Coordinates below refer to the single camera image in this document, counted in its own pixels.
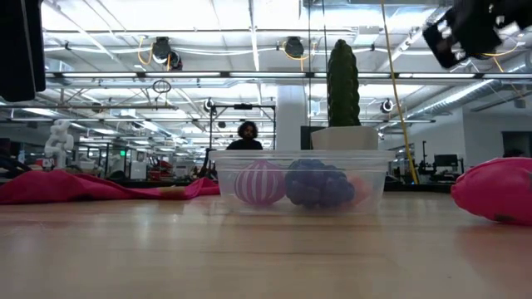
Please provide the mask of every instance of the man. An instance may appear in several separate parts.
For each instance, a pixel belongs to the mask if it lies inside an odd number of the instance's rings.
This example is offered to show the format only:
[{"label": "man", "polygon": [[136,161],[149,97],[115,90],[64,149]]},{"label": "man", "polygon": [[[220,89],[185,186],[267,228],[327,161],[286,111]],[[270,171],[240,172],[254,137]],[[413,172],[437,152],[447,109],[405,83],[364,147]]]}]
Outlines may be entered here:
[{"label": "man", "polygon": [[242,139],[233,141],[227,150],[262,150],[263,146],[255,140],[258,134],[257,125],[253,121],[245,121],[239,127],[239,136]]}]

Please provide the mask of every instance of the pink striped ball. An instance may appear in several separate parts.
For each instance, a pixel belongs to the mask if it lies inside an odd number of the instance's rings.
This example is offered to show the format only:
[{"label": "pink striped ball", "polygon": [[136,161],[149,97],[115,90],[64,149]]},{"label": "pink striped ball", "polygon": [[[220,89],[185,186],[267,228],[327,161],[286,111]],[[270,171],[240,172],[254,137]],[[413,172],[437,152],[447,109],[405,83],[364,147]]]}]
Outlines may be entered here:
[{"label": "pink striped ball", "polygon": [[270,205],[284,196],[284,175],[266,160],[256,160],[243,169],[234,181],[236,196],[252,205]]}]

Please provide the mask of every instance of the white plant pot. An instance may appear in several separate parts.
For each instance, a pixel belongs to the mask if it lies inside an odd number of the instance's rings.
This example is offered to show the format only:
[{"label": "white plant pot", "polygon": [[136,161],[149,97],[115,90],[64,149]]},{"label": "white plant pot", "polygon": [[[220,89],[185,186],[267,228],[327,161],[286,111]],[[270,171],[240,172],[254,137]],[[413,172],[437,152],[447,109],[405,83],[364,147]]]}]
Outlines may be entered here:
[{"label": "white plant pot", "polygon": [[366,126],[330,127],[312,133],[315,150],[378,150],[377,130]]}]

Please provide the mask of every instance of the desk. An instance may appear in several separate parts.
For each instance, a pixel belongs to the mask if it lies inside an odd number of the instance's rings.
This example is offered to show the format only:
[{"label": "desk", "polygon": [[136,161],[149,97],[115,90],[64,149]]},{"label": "desk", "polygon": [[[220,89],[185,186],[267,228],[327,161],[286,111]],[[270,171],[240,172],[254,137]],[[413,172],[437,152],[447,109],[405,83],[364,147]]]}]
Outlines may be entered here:
[{"label": "desk", "polygon": [[223,215],[216,198],[0,207],[1,297],[532,297],[532,229],[385,195],[378,216],[336,218]]}]

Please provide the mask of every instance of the potted plant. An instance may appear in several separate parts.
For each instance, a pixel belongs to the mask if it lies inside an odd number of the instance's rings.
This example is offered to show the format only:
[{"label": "potted plant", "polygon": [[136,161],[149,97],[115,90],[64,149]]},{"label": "potted plant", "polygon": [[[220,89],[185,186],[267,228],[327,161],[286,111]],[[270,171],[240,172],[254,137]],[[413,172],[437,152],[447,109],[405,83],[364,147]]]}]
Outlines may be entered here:
[{"label": "potted plant", "polygon": [[327,129],[313,132],[315,150],[377,150],[377,130],[362,126],[358,119],[357,58],[342,39],[336,42],[328,62]]}]

